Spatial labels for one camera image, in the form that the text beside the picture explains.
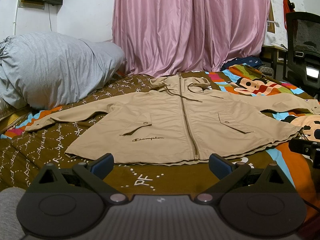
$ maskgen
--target gray pants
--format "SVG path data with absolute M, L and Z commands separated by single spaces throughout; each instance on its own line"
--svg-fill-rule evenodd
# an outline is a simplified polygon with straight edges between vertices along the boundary
M 17 187 L 0 192 L 0 240 L 19 240 L 25 235 L 16 216 L 16 208 L 24 192 Z

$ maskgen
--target blue backpack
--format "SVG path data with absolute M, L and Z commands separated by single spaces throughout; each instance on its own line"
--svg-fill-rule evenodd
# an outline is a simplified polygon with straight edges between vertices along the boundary
M 262 61 L 257 57 L 237 57 L 223 64 L 220 71 L 224 71 L 233 65 L 241 65 L 241 64 L 247 64 L 250 67 L 257 69 L 262 65 Z

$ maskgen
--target desk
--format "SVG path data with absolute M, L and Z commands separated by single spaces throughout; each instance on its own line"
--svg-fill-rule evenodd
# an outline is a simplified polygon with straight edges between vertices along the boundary
M 284 69 L 287 63 L 287 49 L 274 46 L 274 45 L 263 45 L 260 53 L 260 59 L 265 62 L 269 62 L 271 64 L 271 68 L 273 68 L 274 76 L 273 78 L 276 79 L 276 71 L 277 65 L 281 64 L 284 65 Z

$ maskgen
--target satin curtain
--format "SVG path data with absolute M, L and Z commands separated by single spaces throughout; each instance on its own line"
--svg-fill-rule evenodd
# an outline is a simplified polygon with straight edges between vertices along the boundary
M 258 55 L 270 0 L 115 0 L 113 42 L 124 73 L 154 77 L 219 71 L 234 57 Z

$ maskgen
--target patterned bedsheet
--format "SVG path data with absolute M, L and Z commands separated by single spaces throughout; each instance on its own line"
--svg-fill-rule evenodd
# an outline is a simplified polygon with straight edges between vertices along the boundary
M 182 76 L 205 77 L 211 82 L 212 89 L 247 96 L 291 93 L 304 99 L 311 99 L 308 94 L 291 84 L 269 79 L 259 71 L 242 65 L 233 66 L 223 72 L 189 72 L 182 73 Z M 98 122 L 104 114 L 97 114 L 84 122 L 57 123 L 34 133 L 24 132 L 25 126 L 55 111 L 124 93 L 148 92 L 150 78 L 147 75 L 128 77 L 115 74 L 103 89 L 86 99 L 50 111 L 30 114 L 26 120 L 8 130 L 0 139 L 0 190 L 6 187 L 26 189 L 39 169 L 48 162 L 55 163 L 59 168 L 69 168 L 78 162 L 89 162 L 89 160 L 66 155 L 64 151 L 84 131 Z M 291 122 L 295 116 L 306 115 L 298 111 L 287 113 L 265 111 L 264 114 L 283 122 Z M 242 161 L 255 168 L 265 168 L 269 163 L 277 162 L 300 196 L 320 207 L 320 195 L 317 194 L 320 192 L 320 171 L 312 168 L 311 160 L 291 152 L 288 143 L 233 161 Z M 190 194 L 195 196 L 217 181 L 218 179 L 210 172 L 207 163 L 170 167 L 115 165 L 113 171 L 105 178 L 105 182 L 129 197 L 133 194 Z M 316 211 L 308 207 L 306 220 L 314 215 Z

